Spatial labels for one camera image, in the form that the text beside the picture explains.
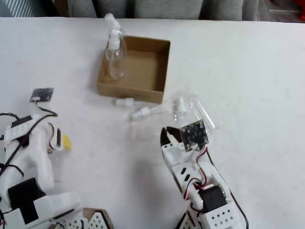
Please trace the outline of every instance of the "white table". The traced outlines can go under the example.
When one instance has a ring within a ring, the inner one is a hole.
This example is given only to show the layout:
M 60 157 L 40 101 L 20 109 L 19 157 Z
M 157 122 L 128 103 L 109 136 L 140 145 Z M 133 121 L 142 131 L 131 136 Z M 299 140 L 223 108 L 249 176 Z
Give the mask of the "white table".
M 129 35 L 171 41 L 165 99 L 178 82 L 215 113 L 210 152 L 250 228 L 302 228 L 305 24 L 120 22 Z M 28 115 L 32 90 L 55 88 L 51 106 L 73 141 L 60 188 L 107 209 L 116 229 L 173 228 L 185 203 L 159 135 L 132 138 L 132 110 L 96 93 L 104 20 L 1 18 L 0 31 L 1 112 Z

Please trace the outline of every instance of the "cardboard box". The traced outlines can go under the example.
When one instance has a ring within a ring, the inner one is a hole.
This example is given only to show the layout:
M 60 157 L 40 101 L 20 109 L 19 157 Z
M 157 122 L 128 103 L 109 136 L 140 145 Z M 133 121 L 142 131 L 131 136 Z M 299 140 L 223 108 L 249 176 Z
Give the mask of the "cardboard box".
M 104 55 L 99 78 L 101 95 L 162 103 L 166 81 L 170 41 L 126 36 L 126 75 L 113 80 L 108 75 L 108 61 Z

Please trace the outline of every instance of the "yellow object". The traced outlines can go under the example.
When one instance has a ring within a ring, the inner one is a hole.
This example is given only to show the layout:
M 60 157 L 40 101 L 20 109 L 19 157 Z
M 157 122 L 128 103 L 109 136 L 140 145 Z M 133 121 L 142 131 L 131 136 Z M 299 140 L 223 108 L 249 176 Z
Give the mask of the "yellow object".
M 70 150 L 72 148 L 72 142 L 67 135 L 62 135 L 62 142 L 63 142 L 63 147 L 66 150 Z

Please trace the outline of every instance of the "spray bottle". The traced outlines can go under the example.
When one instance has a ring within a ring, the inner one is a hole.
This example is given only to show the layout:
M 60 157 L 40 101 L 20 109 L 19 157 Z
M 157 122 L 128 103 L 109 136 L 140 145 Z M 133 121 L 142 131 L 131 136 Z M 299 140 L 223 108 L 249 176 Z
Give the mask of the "spray bottle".
M 109 63 L 109 76 L 115 80 L 126 75 L 126 44 L 125 32 L 114 16 L 108 13 L 105 19 L 110 27 L 106 58 Z

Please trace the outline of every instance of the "circuit board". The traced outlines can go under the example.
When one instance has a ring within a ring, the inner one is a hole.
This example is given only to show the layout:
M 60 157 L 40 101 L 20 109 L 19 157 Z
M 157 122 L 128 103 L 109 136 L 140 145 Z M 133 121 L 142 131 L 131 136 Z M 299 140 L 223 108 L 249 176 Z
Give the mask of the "circuit board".
M 37 102 L 49 102 L 52 98 L 54 88 L 37 88 L 34 89 L 32 96 L 30 97 L 30 103 Z
M 203 120 L 189 124 L 179 130 L 186 152 L 198 147 L 201 148 L 209 143 Z

